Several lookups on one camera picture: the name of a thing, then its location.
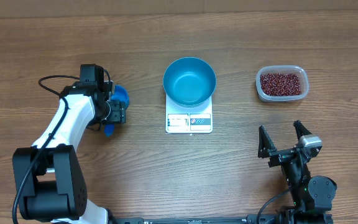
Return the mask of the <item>blue plastic measuring scoop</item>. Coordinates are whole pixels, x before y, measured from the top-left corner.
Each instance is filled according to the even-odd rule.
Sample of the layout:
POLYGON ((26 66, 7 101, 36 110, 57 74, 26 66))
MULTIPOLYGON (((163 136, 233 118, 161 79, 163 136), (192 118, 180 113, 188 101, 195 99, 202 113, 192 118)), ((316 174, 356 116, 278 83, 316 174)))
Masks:
MULTIPOLYGON (((129 106, 129 95, 128 95, 127 90, 123 86, 115 85, 114 92, 112 93, 112 95, 110 97, 110 101, 111 100, 123 101, 126 104, 126 109, 129 106)), ((109 137, 113 134, 115 125, 116 124, 103 125, 104 133, 107 137, 109 137)))

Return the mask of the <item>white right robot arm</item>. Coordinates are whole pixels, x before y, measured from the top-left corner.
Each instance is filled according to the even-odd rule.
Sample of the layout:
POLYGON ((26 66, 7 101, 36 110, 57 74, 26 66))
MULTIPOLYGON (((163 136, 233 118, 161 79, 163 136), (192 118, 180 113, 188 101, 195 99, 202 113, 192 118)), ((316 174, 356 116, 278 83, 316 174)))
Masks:
POLYGON ((293 123, 298 142, 278 150, 263 126, 259 127, 259 158, 268 158, 270 167, 281 167, 288 188, 269 199, 256 214, 257 223, 332 223, 332 209, 337 184, 329 177, 311 176, 307 163, 318 155, 323 142, 306 129, 301 121, 293 123), (263 215, 276 199, 290 193, 293 205, 282 207, 275 215, 263 215))

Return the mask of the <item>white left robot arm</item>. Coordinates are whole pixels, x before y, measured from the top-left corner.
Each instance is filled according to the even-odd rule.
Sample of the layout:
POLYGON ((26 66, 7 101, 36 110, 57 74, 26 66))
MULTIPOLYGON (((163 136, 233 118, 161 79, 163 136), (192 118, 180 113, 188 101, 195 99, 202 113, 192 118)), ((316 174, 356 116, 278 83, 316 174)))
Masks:
POLYGON ((115 223, 112 212, 88 199, 76 155, 84 131, 98 125, 108 136, 126 121, 126 101, 115 96, 106 69, 83 64, 80 75, 61 92, 50 124, 30 147, 16 149, 12 166, 16 196, 12 221, 49 223, 115 223))

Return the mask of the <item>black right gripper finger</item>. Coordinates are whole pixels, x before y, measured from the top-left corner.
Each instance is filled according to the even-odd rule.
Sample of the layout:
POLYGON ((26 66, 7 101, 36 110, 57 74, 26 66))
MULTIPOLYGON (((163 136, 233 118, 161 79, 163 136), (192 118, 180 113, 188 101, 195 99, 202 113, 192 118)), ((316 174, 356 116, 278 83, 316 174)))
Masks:
POLYGON ((271 153, 277 151, 264 126, 259 127, 259 149, 258 158, 270 157, 271 153))
POLYGON ((296 135, 297 135, 298 140, 300 140, 300 138, 302 136, 311 134, 311 132, 303 126, 303 124, 301 123, 300 120, 296 120, 293 123, 293 126, 295 127, 295 131, 296 131, 296 135))

